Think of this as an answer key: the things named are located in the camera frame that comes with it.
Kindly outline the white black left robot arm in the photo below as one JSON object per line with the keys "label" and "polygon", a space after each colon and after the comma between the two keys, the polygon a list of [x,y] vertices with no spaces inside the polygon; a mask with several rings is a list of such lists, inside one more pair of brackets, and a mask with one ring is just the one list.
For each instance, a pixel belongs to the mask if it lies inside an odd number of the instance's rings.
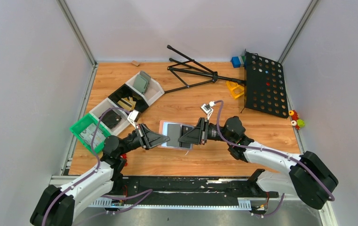
{"label": "white black left robot arm", "polygon": [[30,223],[34,226],[71,226],[96,199],[123,188],[121,171],[127,163],[123,154],[140,147],[149,150],[169,140],[168,136],[151,131],[143,123],[126,138],[108,136],[103,143],[103,155],[93,168],[67,184],[49,185],[43,191]]}

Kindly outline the black VIP credit card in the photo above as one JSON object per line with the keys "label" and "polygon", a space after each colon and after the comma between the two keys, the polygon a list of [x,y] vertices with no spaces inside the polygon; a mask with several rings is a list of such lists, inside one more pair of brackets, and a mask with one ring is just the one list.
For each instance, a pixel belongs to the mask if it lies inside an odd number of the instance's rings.
{"label": "black VIP credit card", "polygon": [[182,125],[181,126],[181,137],[185,137],[189,132],[193,130],[193,126]]}

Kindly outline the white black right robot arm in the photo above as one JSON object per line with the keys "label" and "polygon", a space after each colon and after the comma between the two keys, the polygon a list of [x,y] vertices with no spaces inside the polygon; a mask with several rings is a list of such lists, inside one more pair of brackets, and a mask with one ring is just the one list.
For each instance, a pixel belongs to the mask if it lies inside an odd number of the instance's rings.
{"label": "white black right robot arm", "polygon": [[339,181],[315,153],[291,154],[271,149],[247,137],[245,131],[237,116],[229,118],[222,127],[200,118],[178,140],[195,145],[204,145],[208,140],[223,141],[234,159],[273,169],[257,169],[249,177],[255,190],[296,195],[317,210],[335,200],[333,191]]}

